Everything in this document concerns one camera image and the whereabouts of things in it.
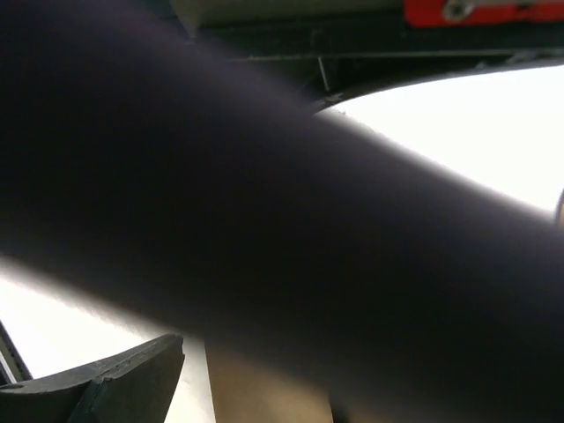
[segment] red sticker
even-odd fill
[[[404,0],[404,16],[411,26],[417,28],[564,20],[564,0],[532,4],[508,4],[507,1],[499,5],[483,3],[479,0]]]

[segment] wooden surface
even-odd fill
[[[327,395],[206,348],[217,423],[332,423]]]

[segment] dark metal frame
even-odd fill
[[[233,48],[228,58],[280,69],[319,108],[427,78],[498,71],[564,56],[564,24],[410,28],[401,11],[199,28],[189,38]],[[298,76],[286,69],[315,61]]]
[[[163,335],[117,355],[0,387],[4,423],[162,423],[178,383],[182,337]]]
[[[0,321],[0,386],[31,379],[26,363]]]

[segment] black plastic part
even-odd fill
[[[3,423],[162,423],[183,363],[164,335],[113,357],[0,388]]]

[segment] red label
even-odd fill
[[[564,2],[536,2],[529,6],[505,4],[476,6],[466,18],[446,19],[447,0],[404,0],[405,20],[414,27],[495,25],[508,22],[554,22],[564,20]]]

